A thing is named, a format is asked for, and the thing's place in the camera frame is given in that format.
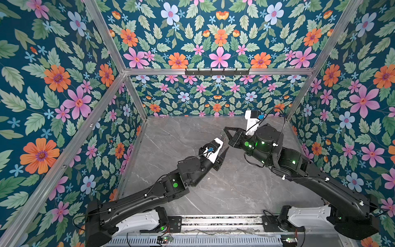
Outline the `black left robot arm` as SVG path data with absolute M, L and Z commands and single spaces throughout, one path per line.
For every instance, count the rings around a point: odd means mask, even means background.
M 220 155 L 206 157 L 201 149 L 200 155 L 178 162 L 176 170 L 160 176 L 146 189 L 111 202 L 90 202 L 85 214 L 86 246 L 107 244 L 120 230 L 117 224 L 123 220 L 188 194 L 189 188 L 196 187 L 211 169 L 220 169 L 227 151 L 228 148 Z

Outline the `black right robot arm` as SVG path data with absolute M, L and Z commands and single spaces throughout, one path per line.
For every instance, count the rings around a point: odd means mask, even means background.
M 320 207 L 283 206 L 278 218 L 282 228 L 332 228 L 354 240 L 363 240 L 379 232 L 380 220 L 372 215 L 378 205 L 376 200 L 343 186 L 302 153 L 283 147 L 284 134 L 270 124 L 259 127 L 253 134 L 233 127 L 224 128 L 224 132 L 228 144 L 255 158 L 256 166 L 268 167 L 283 180 L 295 182 L 328 202 Z

